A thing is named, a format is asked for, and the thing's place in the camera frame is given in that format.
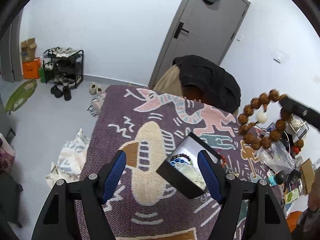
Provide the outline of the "black jewelry box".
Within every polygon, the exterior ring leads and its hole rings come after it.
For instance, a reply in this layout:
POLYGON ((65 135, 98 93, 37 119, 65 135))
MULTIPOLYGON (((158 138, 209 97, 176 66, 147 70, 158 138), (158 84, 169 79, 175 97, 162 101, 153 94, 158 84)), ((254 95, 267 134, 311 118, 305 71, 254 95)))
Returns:
POLYGON ((162 178, 188 199, 197 198, 207 190, 197 164, 197 155, 202 150, 207 151, 214 163, 220 162, 219 154, 190 132, 157 169, 162 178))

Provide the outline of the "patterned tote bag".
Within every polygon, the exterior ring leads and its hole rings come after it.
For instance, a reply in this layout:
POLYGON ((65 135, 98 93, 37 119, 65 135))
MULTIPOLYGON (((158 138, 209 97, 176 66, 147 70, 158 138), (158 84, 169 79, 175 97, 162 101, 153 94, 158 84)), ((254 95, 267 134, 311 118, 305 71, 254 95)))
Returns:
POLYGON ((50 188, 59 179, 64 179, 68 183, 79 181, 86 163, 90 140, 80 129, 74 140, 67 141, 63 145, 57 162, 52 163, 50 174, 46 176, 46 183, 50 188))

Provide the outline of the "orange box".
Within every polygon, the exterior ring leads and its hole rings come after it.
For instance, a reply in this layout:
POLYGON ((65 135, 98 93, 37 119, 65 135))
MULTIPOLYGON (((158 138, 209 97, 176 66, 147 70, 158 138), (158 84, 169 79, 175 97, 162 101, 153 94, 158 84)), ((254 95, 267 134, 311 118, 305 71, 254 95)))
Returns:
POLYGON ((25 79, 39 79, 39 69, 41 67, 40 58, 35 58, 33 61, 24 62, 22 64, 23 77, 25 79))

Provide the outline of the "black-haired boy figurine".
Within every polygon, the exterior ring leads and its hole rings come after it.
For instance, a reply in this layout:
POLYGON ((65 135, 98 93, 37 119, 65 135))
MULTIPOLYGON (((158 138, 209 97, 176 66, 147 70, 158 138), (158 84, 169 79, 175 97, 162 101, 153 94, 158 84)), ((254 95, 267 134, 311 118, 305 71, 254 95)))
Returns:
POLYGON ((267 171, 267 180, 270 187, 274 187, 276 185, 281 185, 285 182, 287 174, 285 171, 279 171, 274 173, 272 170, 267 171))

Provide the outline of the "black shoe rack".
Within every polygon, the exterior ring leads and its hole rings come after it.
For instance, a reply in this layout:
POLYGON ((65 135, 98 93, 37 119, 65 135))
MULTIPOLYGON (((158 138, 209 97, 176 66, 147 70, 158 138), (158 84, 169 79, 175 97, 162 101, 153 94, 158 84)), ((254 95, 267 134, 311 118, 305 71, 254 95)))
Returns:
POLYGON ((44 83, 68 86, 76 89, 83 81, 84 51, 54 47, 40 57, 44 83))

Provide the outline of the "green leaf-shaped mat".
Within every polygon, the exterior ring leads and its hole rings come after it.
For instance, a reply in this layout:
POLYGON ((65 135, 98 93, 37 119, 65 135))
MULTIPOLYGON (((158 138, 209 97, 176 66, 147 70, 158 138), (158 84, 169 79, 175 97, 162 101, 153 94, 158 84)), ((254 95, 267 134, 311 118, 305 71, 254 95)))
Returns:
POLYGON ((5 111, 8 114, 17 111, 26 101, 34 94, 37 88, 37 81, 30 79, 21 84, 9 97, 5 106, 5 111))

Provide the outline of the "cardboard box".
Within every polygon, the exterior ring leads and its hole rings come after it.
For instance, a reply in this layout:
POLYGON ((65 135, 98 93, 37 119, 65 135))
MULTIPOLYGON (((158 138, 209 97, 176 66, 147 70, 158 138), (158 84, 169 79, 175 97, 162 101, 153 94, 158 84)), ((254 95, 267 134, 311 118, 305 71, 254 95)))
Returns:
POLYGON ((35 59, 37 44, 35 38, 30 38, 21 42, 21 59, 22 62, 30 62, 35 59))

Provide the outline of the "grey door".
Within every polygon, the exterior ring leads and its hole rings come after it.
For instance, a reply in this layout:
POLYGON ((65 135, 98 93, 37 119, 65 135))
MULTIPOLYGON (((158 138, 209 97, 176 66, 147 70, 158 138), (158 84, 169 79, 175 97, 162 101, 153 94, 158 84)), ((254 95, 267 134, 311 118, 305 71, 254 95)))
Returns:
POLYGON ((249 9, 249 0, 219 0, 207 5, 203 0, 182 0, 176 12, 149 81, 153 88, 172 66, 173 59, 198 55, 215 64, 225 57, 249 9), (173 35, 179 22, 189 33, 173 35))

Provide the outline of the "black slippers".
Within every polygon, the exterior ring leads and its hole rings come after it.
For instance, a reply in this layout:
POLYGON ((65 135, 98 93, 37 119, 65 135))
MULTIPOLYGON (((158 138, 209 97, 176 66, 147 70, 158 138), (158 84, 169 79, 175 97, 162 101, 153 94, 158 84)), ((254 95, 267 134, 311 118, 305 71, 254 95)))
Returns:
POLYGON ((64 86, 62 89, 59 89, 57 85, 54 85, 50 89, 51 94, 55 96, 56 98, 61 98, 63 97, 65 101, 70 101, 72 98, 71 95, 71 89, 68 86, 64 86))

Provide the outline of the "clear plastic bag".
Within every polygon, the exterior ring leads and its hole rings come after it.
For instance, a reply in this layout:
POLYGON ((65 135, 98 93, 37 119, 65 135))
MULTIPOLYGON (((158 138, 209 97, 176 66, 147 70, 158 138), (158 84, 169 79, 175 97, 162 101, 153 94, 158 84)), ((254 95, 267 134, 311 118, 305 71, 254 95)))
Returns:
POLYGON ((290 174, 295 169, 295 162, 280 141, 273 142, 269 149, 260 148, 255 155, 262 164, 268 166, 274 173, 284 171, 286 174, 290 174))

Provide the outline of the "patterned purple woven blanket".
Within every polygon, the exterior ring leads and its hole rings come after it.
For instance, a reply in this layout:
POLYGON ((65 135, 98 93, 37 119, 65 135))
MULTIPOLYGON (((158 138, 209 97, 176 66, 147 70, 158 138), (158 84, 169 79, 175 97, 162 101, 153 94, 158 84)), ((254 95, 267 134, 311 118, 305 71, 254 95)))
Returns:
POLYGON ((157 169, 194 133, 221 154, 228 172, 256 182, 267 177, 238 134, 231 114, 144 88, 110 86, 95 124, 81 178, 98 172, 117 150, 126 168, 103 210, 117 239, 207 239, 220 206, 208 193, 188 199, 157 169))

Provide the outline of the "beige chair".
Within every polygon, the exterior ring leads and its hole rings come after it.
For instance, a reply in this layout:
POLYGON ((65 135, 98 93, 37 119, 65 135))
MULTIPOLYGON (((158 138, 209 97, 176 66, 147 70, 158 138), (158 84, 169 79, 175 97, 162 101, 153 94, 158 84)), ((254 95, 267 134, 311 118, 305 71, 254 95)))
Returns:
POLYGON ((179 80, 180 70, 178 66, 173 65, 156 83, 153 90, 161 93, 168 93, 176 96, 183 96, 182 86, 179 80))

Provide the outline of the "beige slippers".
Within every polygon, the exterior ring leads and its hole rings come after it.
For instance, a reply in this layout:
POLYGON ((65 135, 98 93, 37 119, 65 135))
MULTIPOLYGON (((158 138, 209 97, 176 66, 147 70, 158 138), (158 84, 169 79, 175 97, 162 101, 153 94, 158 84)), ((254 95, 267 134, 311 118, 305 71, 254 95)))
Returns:
POLYGON ((102 94, 104 91, 102 89, 102 87, 100 85, 97 85, 96 83, 91 83, 89 86, 89 93, 91 95, 100 95, 102 94))

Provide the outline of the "black jacket on chair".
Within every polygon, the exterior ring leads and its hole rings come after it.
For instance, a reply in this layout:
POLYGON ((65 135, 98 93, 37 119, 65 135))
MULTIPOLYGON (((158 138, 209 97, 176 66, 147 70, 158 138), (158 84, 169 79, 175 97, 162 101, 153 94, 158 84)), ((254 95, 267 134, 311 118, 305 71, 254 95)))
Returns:
POLYGON ((235 113, 241 102, 241 90, 235 78, 215 63, 196 55, 176 57, 182 95, 189 100, 235 113))

